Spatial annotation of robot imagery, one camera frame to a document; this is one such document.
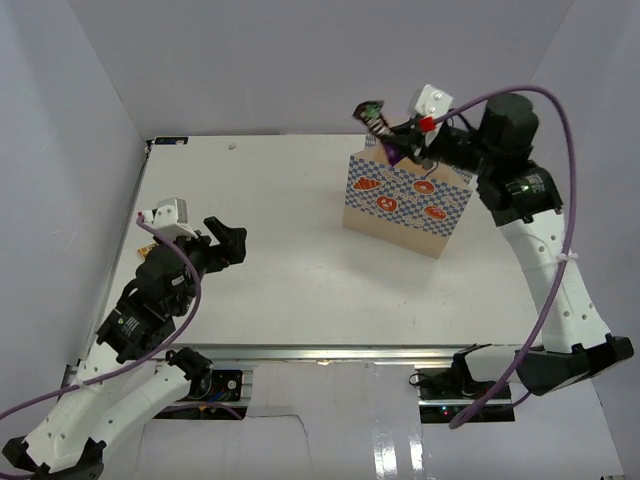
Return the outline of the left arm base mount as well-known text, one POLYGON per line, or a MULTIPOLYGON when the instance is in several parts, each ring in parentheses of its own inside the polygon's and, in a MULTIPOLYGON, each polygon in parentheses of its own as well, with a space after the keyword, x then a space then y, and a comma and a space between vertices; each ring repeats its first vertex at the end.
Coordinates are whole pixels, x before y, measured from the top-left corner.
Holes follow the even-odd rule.
POLYGON ((242 397, 241 370, 212 370, 190 388, 184 400, 194 402, 237 402, 242 397))

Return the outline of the white front cover sheet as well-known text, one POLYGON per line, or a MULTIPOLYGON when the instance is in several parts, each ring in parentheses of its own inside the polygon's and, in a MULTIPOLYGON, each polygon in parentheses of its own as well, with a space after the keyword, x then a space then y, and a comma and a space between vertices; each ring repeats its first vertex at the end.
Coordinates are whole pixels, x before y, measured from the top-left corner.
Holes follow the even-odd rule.
POLYGON ((107 479, 598 479, 623 467, 584 382, 511 421, 422 424, 408 366, 262 364, 242 420, 154 420, 107 479))

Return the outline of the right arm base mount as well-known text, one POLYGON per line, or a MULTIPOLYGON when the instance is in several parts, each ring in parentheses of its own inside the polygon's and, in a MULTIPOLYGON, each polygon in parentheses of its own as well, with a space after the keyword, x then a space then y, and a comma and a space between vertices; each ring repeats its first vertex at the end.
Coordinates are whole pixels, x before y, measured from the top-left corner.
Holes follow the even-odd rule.
MULTIPOLYGON (((418 369, 408 377, 408 383, 418 394, 420 420, 426 424, 448 424, 458 413, 484 396, 492 382, 464 383, 450 369, 418 369)), ((515 413, 509 386, 500 392, 470 423, 511 423, 515 413)))

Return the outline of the blue checkered paper bag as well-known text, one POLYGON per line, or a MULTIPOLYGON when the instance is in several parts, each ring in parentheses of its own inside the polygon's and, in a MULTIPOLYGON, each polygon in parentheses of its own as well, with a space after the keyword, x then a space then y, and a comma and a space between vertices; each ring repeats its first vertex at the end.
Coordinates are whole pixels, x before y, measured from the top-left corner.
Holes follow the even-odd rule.
POLYGON ((473 175, 448 165, 393 166, 368 133, 350 156, 342 224, 407 250, 439 258, 472 196, 473 175))

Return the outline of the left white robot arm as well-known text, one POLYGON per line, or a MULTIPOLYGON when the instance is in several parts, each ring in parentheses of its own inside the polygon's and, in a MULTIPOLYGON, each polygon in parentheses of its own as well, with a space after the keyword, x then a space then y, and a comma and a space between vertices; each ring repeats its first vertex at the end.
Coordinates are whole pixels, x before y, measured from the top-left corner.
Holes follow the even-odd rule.
POLYGON ((212 362, 190 347, 167 352, 191 323, 202 278, 244 262, 247 231, 205 219, 209 232, 176 234, 147 215, 136 223, 156 245, 136 268, 96 332, 72 383, 25 402, 57 402, 29 434, 2 454, 20 479, 96 479, 111 450, 172 403, 199 399, 211 387, 212 362), (123 396, 135 371, 167 353, 154 376, 123 396))

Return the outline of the purple m&m's packet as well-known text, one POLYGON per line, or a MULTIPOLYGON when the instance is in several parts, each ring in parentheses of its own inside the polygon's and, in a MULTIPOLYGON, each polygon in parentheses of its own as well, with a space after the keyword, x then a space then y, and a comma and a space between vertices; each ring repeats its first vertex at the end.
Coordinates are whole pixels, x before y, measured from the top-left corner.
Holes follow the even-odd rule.
POLYGON ((352 117, 361 122, 368 133, 381 144, 388 164, 395 167, 403 158, 399 137, 391 130, 391 126, 384 117, 383 100, 367 100, 358 104, 352 117))

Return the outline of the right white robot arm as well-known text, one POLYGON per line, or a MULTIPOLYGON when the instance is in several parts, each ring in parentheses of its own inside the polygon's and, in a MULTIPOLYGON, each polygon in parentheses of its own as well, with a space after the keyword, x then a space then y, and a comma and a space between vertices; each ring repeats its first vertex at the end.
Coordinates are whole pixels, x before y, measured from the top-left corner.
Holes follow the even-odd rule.
POLYGON ((479 345, 457 353, 453 390, 472 399, 488 382, 506 376, 541 396, 632 358, 630 339, 611 333, 564 245, 568 226, 559 191, 531 157, 539 125, 531 101, 501 93, 488 100, 477 128, 433 125, 452 103, 449 94, 426 86, 409 121, 393 129, 400 150, 424 168, 439 162, 476 176, 479 198, 516 255, 545 319, 531 343, 479 345))

